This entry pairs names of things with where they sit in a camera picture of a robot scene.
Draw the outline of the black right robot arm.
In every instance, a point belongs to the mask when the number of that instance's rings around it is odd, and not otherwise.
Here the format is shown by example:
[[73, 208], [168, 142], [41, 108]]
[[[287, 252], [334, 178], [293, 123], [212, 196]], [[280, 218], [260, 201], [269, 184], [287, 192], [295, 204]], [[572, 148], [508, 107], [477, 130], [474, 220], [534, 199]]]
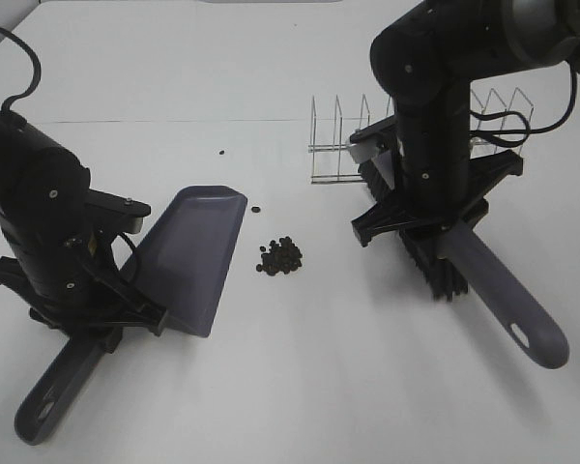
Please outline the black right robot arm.
[[372, 42], [372, 72], [394, 112], [350, 138], [376, 204], [353, 222], [433, 238], [484, 213], [485, 195], [520, 175], [515, 148], [535, 130], [472, 130], [476, 80], [567, 63], [580, 78], [580, 1], [423, 1]]

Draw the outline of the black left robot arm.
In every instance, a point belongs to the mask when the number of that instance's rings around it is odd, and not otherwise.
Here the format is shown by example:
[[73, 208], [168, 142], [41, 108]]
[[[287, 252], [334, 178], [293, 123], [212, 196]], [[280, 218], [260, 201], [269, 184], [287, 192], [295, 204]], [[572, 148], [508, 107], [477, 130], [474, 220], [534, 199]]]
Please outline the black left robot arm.
[[138, 233], [151, 208], [90, 183], [72, 152], [0, 113], [0, 229], [14, 253], [0, 258], [0, 285], [64, 334], [139, 327], [159, 335], [166, 308], [121, 275], [111, 247]]

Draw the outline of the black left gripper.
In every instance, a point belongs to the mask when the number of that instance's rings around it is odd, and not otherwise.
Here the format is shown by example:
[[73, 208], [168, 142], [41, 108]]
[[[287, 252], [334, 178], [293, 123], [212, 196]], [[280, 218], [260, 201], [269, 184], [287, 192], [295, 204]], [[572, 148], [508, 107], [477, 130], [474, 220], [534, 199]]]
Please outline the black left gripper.
[[111, 244], [123, 232], [95, 227], [85, 200], [0, 198], [0, 229], [14, 253], [0, 259], [0, 284], [30, 305], [32, 320], [68, 337], [84, 332], [111, 354], [124, 327], [160, 336], [168, 312], [121, 277]]

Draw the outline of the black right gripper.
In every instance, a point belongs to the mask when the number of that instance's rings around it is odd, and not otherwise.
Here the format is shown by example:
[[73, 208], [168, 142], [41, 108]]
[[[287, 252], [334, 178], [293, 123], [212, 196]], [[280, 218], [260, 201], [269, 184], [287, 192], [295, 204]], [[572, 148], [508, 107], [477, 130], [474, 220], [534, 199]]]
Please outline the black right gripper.
[[485, 196], [523, 174], [512, 150], [470, 160], [468, 86], [447, 86], [424, 104], [396, 99], [395, 116], [406, 198], [394, 190], [351, 221], [362, 247], [386, 232], [442, 222], [463, 201], [463, 221], [475, 227], [489, 212]]

